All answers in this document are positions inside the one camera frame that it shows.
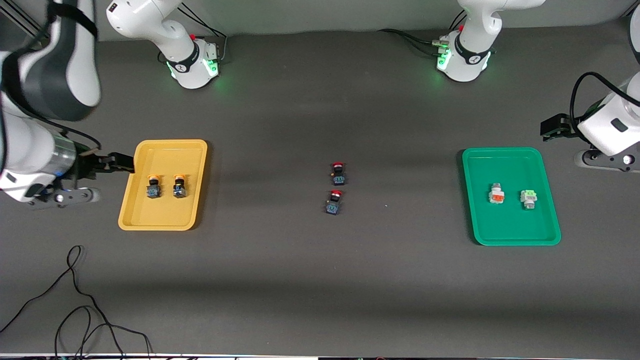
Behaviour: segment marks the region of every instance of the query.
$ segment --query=green tray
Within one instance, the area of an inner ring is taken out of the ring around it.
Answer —
[[[469,209],[476,240],[482,245],[541,246],[560,242],[560,225],[542,155],[531,147],[480,147],[462,154]],[[504,192],[502,204],[489,202],[493,183]],[[525,210],[521,190],[534,190],[536,207]]]

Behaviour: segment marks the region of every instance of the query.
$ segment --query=gray wall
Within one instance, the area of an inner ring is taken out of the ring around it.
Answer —
[[[44,19],[44,1],[18,0],[36,19]],[[104,13],[111,0],[96,0],[101,40],[123,40]],[[502,13],[509,28],[590,25],[619,17],[635,0],[547,0],[539,8]],[[380,28],[443,29],[461,10],[456,0],[188,0],[210,26],[228,34]],[[179,12],[190,33],[209,35]]]

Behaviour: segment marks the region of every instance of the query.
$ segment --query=black band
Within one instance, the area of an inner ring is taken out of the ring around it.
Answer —
[[[177,72],[183,73],[188,72],[191,66],[198,60],[200,56],[200,47],[198,44],[193,42],[193,52],[189,55],[188,58],[182,61],[167,61],[171,67],[173,67]]]
[[[462,46],[462,43],[460,43],[460,35],[456,36],[456,40],[455,40],[454,44],[455,44],[455,48],[456,48],[456,51],[458,52],[458,54],[460,54],[460,56],[462,56],[465,59],[465,61],[467,62],[467,64],[469,64],[469,65],[475,65],[475,64],[479,63],[489,53],[489,50],[483,51],[481,53],[474,53],[473,51],[469,51],[469,50],[465,49]]]
[[[95,27],[95,23],[75,6],[69,4],[58,4],[51,1],[47,7],[47,16],[51,22],[55,21],[56,16],[68,17],[82,25],[83,28],[87,29],[94,38],[98,38],[98,28]]]
[[[36,119],[44,118],[44,116],[35,110],[27,99],[24,97],[22,91],[22,84],[20,83],[20,69],[18,65],[18,59],[26,54],[28,49],[20,49],[9,54],[2,64],[2,78],[3,89],[7,97],[26,115],[34,117]]]

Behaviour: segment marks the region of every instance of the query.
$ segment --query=cable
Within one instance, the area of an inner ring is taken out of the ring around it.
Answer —
[[[2,89],[2,75],[0,74],[0,89]],[[2,141],[2,154],[0,154],[0,176],[4,171],[4,167],[6,166],[6,155],[7,155],[7,145],[6,145],[6,126],[4,124],[4,116],[2,114],[2,96],[0,96],[0,134]]]
[[[409,38],[415,42],[419,42],[420,44],[424,44],[424,45],[431,45],[431,42],[428,40],[423,40],[421,38],[417,38],[409,33],[405,33],[404,31],[401,30],[397,30],[397,29],[380,29],[378,31],[382,31],[384,33],[394,33],[394,34],[398,34],[403,38]]]
[[[189,19],[195,21],[197,24],[200,24],[202,26],[204,26],[205,28],[211,30],[211,32],[213,32],[214,35],[216,35],[217,37],[227,37],[225,34],[223,34],[222,32],[210,27],[209,25],[207,25],[206,22],[204,22],[198,15],[196,15],[195,12],[193,12],[193,10],[188,7],[186,4],[182,3],[182,5],[184,5],[184,7],[189,10],[190,13],[193,14],[193,16],[195,16],[195,18],[191,15],[189,15],[188,13],[186,13],[183,9],[178,8],[178,11],[180,11],[182,14],[184,14],[186,17],[188,17]]]
[[[578,94],[578,88],[580,87],[582,80],[584,80],[588,76],[593,76],[594,78],[598,79],[607,88],[609,88],[611,91],[616,93],[616,95],[619,95],[624,100],[631,102],[633,105],[640,106],[640,101],[638,101],[637,99],[634,99],[624,91],[620,90],[616,85],[612,84],[609,80],[607,80],[604,76],[600,75],[597,72],[589,71],[582,74],[578,78],[578,80],[576,80],[575,85],[573,86],[573,90],[571,92],[571,102],[569,104],[569,120],[571,121],[573,130],[575,131],[576,134],[578,134],[578,137],[583,141],[585,141],[586,143],[591,143],[589,140],[587,140],[584,134],[582,134],[582,131],[578,129],[579,122],[582,121],[582,119],[586,118],[586,116],[583,115],[582,117],[578,117],[578,118],[575,117],[575,98],[576,98],[576,95]]]
[[[64,126],[64,125],[58,124],[57,122],[53,122],[53,121],[51,121],[49,119],[45,119],[45,118],[43,118],[43,117],[41,117],[39,115],[36,115],[34,118],[37,119],[37,120],[42,121],[43,123],[45,123],[47,125],[55,126],[55,127],[59,128],[59,129],[62,129],[64,131],[68,132],[68,133],[74,133],[76,135],[82,136],[85,139],[91,140],[95,144],[95,148],[97,150],[102,150],[102,144],[98,141],[98,139],[94,138],[93,136],[91,136],[89,134],[83,133],[80,130],[73,129],[73,128],[68,127],[68,126]]]
[[[460,13],[458,13],[458,14],[456,15],[456,17],[455,17],[455,18],[453,18],[453,21],[451,22],[451,25],[449,25],[449,30],[452,30],[452,29],[453,29],[453,24],[455,24],[456,20],[458,20],[458,17],[460,17],[460,15],[462,15],[462,14],[464,14],[464,13],[465,13],[465,10],[464,10],[464,9],[462,9],[462,11],[460,11]]]
[[[189,12],[190,12],[190,13],[192,13],[192,14],[193,14],[193,16],[195,16],[195,17],[200,21],[200,23],[201,23],[203,26],[205,26],[206,28],[209,28],[211,31],[213,31],[213,33],[218,33],[218,34],[220,34],[220,36],[223,36],[223,37],[225,37],[225,38],[227,37],[227,36],[226,36],[225,34],[223,34],[222,32],[220,32],[220,31],[218,31],[218,30],[216,30],[216,29],[214,29],[214,28],[210,27],[209,25],[207,25],[207,24],[204,22],[204,20],[202,20],[202,19],[201,19],[201,18],[200,18],[200,17],[199,17],[195,12],[193,12],[193,10],[192,10],[189,6],[187,6],[187,4],[182,3],[182,5],[183,5],[187,10],[189,10]]]
[[[86,312],[87,317],[88,317],[88,321],[87,321],[87,324],[86,324],[86,330],[84,331],[84,336],[83,336],[83,339],[86,338],[86,335],[87,335],[87,333],[89,333],[89,329],[91,328],[91,312],[89,311],[89,309],[91,309],[91,307],[89,305],[78,306],[77,308],[71,310],[71,312],[64,318],[64,320],[62,320],[62,322],[58,326],[58,330],[56,331],[56,336],[53,339],[53,352],[54,352],[54,355],[55,355],[54,359],[58,358],[58,337],[60,336],[60,331],[62,330],[62,327],[64,326],[65,322],[67,322],[67,320],[71,317],[71,315],[76,313],[76,311],[78,311],[78,310],[84,310]]]
[[[76,246],[72,247],[71,250],[69,251],[69,254],[71,254],[71,251],[73,251],[76,247],[79,247],[79,246],[76,245]],[[60,276],[58,276],[58,278],[53,282],[53,284],[51,284],[51,286],[49,288],[47,288],[42,294],[27,300],[27,302],[25,302],[24,305],[22,305],[22,307],[20,308],[20,310],[18,310],[18,312],[15,314],[15,316],[13,316],[13,318],[11,320],[9,320],[9,322],[0,330],[0,334],[2,334],[6,330],[6,328],[9,327],[9,325],[11,325],[15,321],[15,319],[18,318],[18,316],[20,316],[20,314],[23,312],[24,308],[27,307],[27,305],[29,305],[30,302],[32,302],[34,300],[38,300],[39,298],[41,298],[44,295],[48,294],[54,287],[56,287],[56,285],[58,285],[58,283],[60,282],[60,279],[62,279],[65,275],[67,275],[71,271],[71,268],[76,264],[77,261],[78,261],[78,258],[76,258],[74,260],[74,262],[69,266],[69,268],[66,269],[62,274],[60,274]]]
[[[74,269],[76,263],[78,262],[78,259],[80,258],[81,254],[82,254],[82,250],[83,248],[80,245],[75,245],[73,246],[69,252],[67,253],[67,269],[58,276],[58,278],[53,282],[53,284],[51,284],[42,294],[38,295],[37,297],[34,297],[32,299],[29,299],[27,302],[24,303],[24,305],[22,305],[22,307],[20,308],[20,310],[18,310],[18,313],[0,330],[0,333],[4,332],[9,325],[11,325],[13,323],[13,321],[15,321],[16,318],[18,318],[18,316],[20,316],[20,314],[23,312],[23,310],[26,308],[26,306],[36,300],[39,299],[40,297],[43,297],[44,295],[46,295],[47,293],[49,293],[59,282],[60,279],[62,279],[65,275],[67,275],[69,272],[71,272],[72,274],[72,278],[73,278],[73,284],[74,284],[74,289],[76,290],[76,292],[80,295],[83,295],[85,297],[88,297],[91,299],[92,302],[92,306],[91,305],[83,305],[83,306],[78,306],[77,308],[73,309],[65,318],[64,320],[62,320],[62,322],[60,323],[60,325],[58,326],[58,330],[56,331],[56,336],[54,338],[54,350],[56,352],[56,359],[58,358],[58,338],[60,336],[60,331],[62,330],[62,327],[64,326],[65,322],[76,312],[79,311],[81,309],[84,309],[87,313],[88,316],[88,324],[87,324],[87,328],[84,332],[84,336],[82,339],[82,342],[80,344],[80,347],[78,348],[78,351],[76,352],[76,354],[80,354],[80,356],[82,357],[83,355],[83,350],[84,350],[84,345],[86,344],[86,342],[91,338],[91,336],[93,335],[93,333],[101,328],[102,326],[106,326],[109,328],[109,331],[111,333],[111,337],[113,338],[113,343],[116,345],[116,348],[118,349],[118,351],[120,352],[120,354],[122,356],[124,356],[124,351],[122,350],[122,347],[120,346],[120,344],[118,343],[118,339],[116,337],[116,334],[114,332],[114,328],[116,329],[120,329],[123,331],[127,331],[130,332],[132,334],[137,334],[140,336],[143,336],[145,339],[145,345],[147,346],[147,354],[149,355],[149,358],[151,356],[151,351],[153,350],[152,346],[151,346],[151,341],[149,340],[148,336],[146,334],[144,334],[143,332],[139,332],[139,331],[135,331],[135,330],[131,330],[128,329],[126,327],[120,326],[120,325],[115,325],[113,323],[111,323],[106,315],[104,314],[103,310],[98,306],[98,303],[95,300],[95,297],[93,297],[93,295],[90,295],[88,293],[83,292],[82,290],[80,290],[78,283],[77,283],[77,276],[76,276],[76,271]],[[72,259],[72,255],[73,253],[77,251],[77,254],[75,256],[75,258]],[[96,311],[98,314],[100,314],[100,316],[102,317],[104,323],[96,326],[91,332],[89,332],[89,329],[91,327],[91,313],[89,310],[94,310]]]
[[[227,41],[229,40],[228,37],[225,37],[225,44],[222,46],[222,56],[220,56],[220,60],[222,61],[225,59],[225,56],[227,55]]]
[[[119,325],[114,325],[114,324],[110,325],[110,324],[107,324],[107,323],[102,323],[102,324],[97,325],[96,327],[94,327],[93,330],[89,333],[89,336],[85,336],[83,338],[83,342],[80,344],[80,348],[78,349],[78,351],[76,352],[75,355],[79,354],[80,356],[82,356],[82,352],[81,352],[82,351],[82,347],[89,341],[89,339],[93,336],[93,334],[103,326],[112,326],[112,327],[114,327],[116,329],[120,329],[120,330],[123,330],[123,331],[126,331],[126,332],[130,332],[131,334],[137,334],[137,335],[142,336],[145,339],[145,345],[147,347],[147,356],[151,357],[151,353],[153,352],[153,347],[151,346],[151,341],[149,340],[149,337],[146,334],[144,334],[142,332],[139,332],[139,331],[127,329],[124,326],[119,326]]]
[[[460,25],[461,22],[463,22],[465,19],[467,18],[467,14],[465,14],[465,16],[462,17],[462,19],[460,19],[454,26],[453,28],[451,28],[452,30],[457,28],[458,25]]]
[[[409,41],[408,39],[405,39],[409,45],[413,46],[413,48],[415,48],[416,50],[420,51],[422,54],[425,55],[429,55],[429,56],[434,56],[434,57],[438,57],[438,54],[434,54],[434,53],[430,53],[429,51],[425,51],[424,49],[421,49],[420,47],[418,47],[418,45],[414,44],[413,42]]]
[[[202,20],[202,18],[200,18],[200,17],[198,16],[198,14],[196,14],[196,13],[195,13],[195,12],[194,12],[194,11],[193,11],[193,10],[192,10],[188,5],[187,5],[187,4],[182,3],[181,5],[182,5],[182,6],[184,6],[187,10],[189,10],[189,12],[193,15],[193,16],[191,16],[191,15],[189,15],[188,13],[186,13],[183,9],[178,8],[178,11],[180,11],[182,14],[184,14],[184,16],[186,16],[186,17],[188,17],[189,19],[191,19],[191,20],[195,21],[197,24],[199,24],[199,25],[201,25],[201,26],[204,26],[205,28],[209,29],[209,30],[213,33],[213,35],[216,35],[217,37],[223,37],[223,38],[225,38],[225,43],[224,43],[224,45],[223,45],[223,47],[222,47],[222,48],[223,48],[223,49],[222,49],[222,51],[223,51],[223,52],[222,52],[222,56],[220,56],[220,58],[218,59],[218,61],[222,61],[222,60],[224,60],[225,56],[227,55],[227,41],[228,41],[229,37],[228,37],[228,36],[226,36],[226,35],[225,35],[224,33],[222,33],[221,31],[218,31],[218,30],[216,30],[216,29],[214,29],[214,28],[210,27],[209,25],[207,25],[207,23],[206,23],[206,22],[204,22],[204,20]],[[157,56],[157,60],[158,60],[158,62],[161,62],[161,60],[160,60],[160,54],[159,54],[159,53],[158,53],[158,56]]]
[[[409,45],[411,45],[414,49],[420,51],[422,54],[425,55],[429,55],[429,56],[435,56],[437,57],[438,54],[435,53],[430,53],[429,51],[426,51],[422,48],[420,48],[415,42],[422,44],[422,45],[431,45],[430,41],[427,40],[423,40],[421,38],[417,38],[411,34],[405,33],[404,31],[400,31],[400,30],[396,30],[396,29],[380,29],[378,31],[382,31],[384,33],[393,33],[393,34],[398,34],[400,35],[403,39],[405,39]]]
[[[156,60],[161,64],[166,63],[166,58],[164,58],[164,61],[162,61],[162,60],[160,60],[160,55],[162,55],[162,51],[158,51],[158,55],[156,56]]]

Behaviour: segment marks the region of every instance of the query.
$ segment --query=yellow tray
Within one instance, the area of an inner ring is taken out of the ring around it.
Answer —
[[[207,159],[203,140],[145,140],[134,155],[136,172],[129,175],[118,225],[130,231],[184,231],[193,227]],[[162,196],[147,197],[147,176],[160,176]],[[173,196],[173,176],[186,175],[187,196]]]

